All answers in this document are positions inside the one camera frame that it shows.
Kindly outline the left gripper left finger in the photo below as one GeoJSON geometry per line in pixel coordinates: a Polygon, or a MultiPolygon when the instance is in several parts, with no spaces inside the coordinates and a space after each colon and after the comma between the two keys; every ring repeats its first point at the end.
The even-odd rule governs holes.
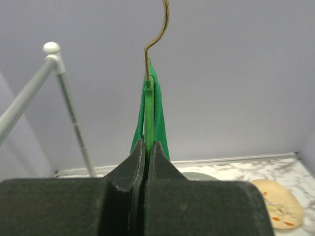
{"type": "Polygon", "coordinates": [[[21,178],[0,184],[3,236],[137,236],[145,145],[104,177],[21,178]]]}

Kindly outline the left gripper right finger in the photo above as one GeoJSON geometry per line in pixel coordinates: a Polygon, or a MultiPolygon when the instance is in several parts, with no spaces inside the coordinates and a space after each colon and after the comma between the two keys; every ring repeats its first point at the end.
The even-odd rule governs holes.
{"type": "Polygon", "coordinates": [[[272,236],[259,190],[245,181],[187,179],[153,144],[144,193],[146,236],[272,236]]]}

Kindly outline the green tank top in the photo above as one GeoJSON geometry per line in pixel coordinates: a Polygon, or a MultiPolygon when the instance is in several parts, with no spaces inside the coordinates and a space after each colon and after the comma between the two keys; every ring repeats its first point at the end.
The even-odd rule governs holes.
{"type": "MultiPolygon", "coordinates": [[[[161,86],[158,81],[157,73],[151,63],[149,63],[149,73],[154,82],[154,141],[159,141],[162,145],[166,158],[170,161],[169,148],[167,143],[165,120],[162,107],[162,92],[161,86]]],[[[144,138],[144,116],[145,116],[145,85],[146,75],[144,76],[144,82],[141,91],[141,102],[138,115],[138,122],[133,136],[130,153],[132,153],[137,140],[144,138]]]]}

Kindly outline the green hanger front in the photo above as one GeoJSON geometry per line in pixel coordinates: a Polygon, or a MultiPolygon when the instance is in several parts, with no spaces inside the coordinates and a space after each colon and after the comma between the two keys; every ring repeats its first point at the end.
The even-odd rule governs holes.
{"type": "Polygon", "coordinates": [[[154,81],[150,76],[150,59],[149,49],[157,44],[164,36],[169,24],[169,1],[163,0],[164,19],[160,32],[151,40],[144,48],[145,62],[145,109],[144,109],[144,141],[146,146],[146,154],[150,154],[154,141],[154,81]]]}

